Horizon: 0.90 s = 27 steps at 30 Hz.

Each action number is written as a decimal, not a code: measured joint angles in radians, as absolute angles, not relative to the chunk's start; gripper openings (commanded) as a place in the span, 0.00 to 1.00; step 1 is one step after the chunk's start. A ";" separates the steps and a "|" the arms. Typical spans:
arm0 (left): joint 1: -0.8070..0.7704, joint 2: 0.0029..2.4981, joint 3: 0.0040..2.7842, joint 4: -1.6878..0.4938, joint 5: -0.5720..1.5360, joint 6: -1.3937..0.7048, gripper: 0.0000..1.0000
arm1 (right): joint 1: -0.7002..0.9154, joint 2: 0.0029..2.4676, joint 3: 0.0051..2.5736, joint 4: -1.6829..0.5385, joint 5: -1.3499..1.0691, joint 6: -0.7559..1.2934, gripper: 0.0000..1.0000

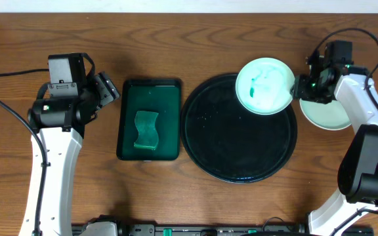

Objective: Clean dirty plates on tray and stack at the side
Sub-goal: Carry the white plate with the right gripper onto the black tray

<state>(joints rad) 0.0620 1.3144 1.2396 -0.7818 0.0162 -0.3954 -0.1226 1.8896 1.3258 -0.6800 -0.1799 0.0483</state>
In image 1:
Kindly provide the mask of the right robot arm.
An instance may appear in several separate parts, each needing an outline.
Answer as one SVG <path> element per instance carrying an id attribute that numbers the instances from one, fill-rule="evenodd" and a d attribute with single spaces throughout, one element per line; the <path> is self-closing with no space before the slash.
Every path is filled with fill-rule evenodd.
<path id="1" fill-rule="evenodd" d="M 338 101 L 355 136 L 341 162 L 338 188 L 308 215 L 311 235 L 341 235 L 366 214 L 378 215 L 378 93 L 365 68 L 311 68 L 295 78 L 295 99 L 326 104 Z"/>

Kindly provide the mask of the white plate top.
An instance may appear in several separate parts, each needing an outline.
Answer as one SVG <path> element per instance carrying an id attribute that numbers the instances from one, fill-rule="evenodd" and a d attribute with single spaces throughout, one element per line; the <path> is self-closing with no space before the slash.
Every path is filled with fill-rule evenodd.
<path id="1" fill-rule="evenodd" d="M 325 130 L 342 130 L 351 125 L 346 115 L 336 113 L 304 113 L 304 116 L 313 125 Z"/>

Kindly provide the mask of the white plate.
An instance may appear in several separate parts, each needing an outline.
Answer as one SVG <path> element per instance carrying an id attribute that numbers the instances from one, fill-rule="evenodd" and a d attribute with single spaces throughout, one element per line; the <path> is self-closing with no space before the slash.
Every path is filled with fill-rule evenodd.
<path id="1" fill-rule="evenodd" d="M 326 130 L 342 130 L 351 125 L 348 115 L 340 102 L 328 104 L 299 100 L 304 116 L 315 126 Z"/>
<path id="2" fill-rule="evenodd" d="M 258 58 L 246 64 L 236 76 L 236 96 L 248 111 L 273 115 L 293 100 L 292 70 L 275 58 Z"/>
<path id="3" fill-rule="evenodd" d="M 342 130 L 351 125 L 346 115 L 336 113 L 304 113 L 304 116 L 313 125 L 325 130 Z"/>

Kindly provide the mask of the white plate bottom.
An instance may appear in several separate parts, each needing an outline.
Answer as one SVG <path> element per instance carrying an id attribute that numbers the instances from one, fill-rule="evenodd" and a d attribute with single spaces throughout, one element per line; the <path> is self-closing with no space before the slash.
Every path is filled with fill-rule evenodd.
<path id="1" fill-rule="evenodd" d="M 326 130 L 342 130 L 351 125 L 348 115 L 340 102 L 328 104 L 299 100 L 304 116 L 315 126 Z"/>

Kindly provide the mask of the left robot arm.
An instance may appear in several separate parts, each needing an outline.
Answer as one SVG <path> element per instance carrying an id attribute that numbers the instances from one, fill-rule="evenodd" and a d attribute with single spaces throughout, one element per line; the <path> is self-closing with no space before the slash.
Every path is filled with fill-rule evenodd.
<path id="1" fill-rule="evenodd" d="M 85 125 L 120 94 L 100 72 L 82 82 L 49 83 L 28 112 L 32 170 L 21 235 L 72 235 L 75 166 Z"/>

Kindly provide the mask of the green wavy sponge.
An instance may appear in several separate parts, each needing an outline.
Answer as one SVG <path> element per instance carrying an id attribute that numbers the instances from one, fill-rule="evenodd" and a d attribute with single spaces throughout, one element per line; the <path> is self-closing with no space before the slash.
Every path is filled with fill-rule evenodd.
<path id="1" fill-rule="evenodd" d="M 158 113 L 154 111 L 137 111 L 135 126 L 138 132 L 134 147 L 137 149 L 156 150 L 159 144 L 159 135 L 156 129 Z"/>

